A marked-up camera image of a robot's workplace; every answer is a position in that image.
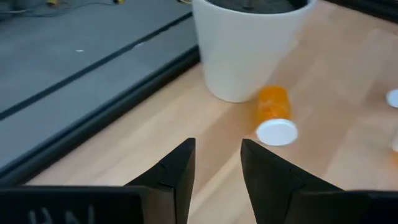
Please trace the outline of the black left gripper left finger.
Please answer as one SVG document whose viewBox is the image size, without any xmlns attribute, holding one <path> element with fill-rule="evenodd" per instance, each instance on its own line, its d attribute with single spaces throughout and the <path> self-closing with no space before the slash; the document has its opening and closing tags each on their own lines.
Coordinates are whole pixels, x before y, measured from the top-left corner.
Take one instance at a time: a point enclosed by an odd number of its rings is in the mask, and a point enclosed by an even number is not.
<svg viewBox="0 0 398 224">
<path fill-rule="evenodd" d="M 196 139 L 188 138 L 127 183 L 138 190 L 144 223 L 186 224 L 195 179 Z"/>
</svg>

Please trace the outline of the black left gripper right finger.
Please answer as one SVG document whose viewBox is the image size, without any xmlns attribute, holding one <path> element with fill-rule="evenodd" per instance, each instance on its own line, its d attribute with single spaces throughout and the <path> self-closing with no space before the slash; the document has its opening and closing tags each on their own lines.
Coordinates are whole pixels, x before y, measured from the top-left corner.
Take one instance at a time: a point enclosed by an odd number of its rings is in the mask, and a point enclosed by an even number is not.
<svg viewBox="0 0 398 224">
<path fill-rule="evenodd" d="M 339 188 L 279 157 L 250 139 L 241 143 L 241 165 L 257 223 L 283 223 L 298 190 Z"/>
</svg>

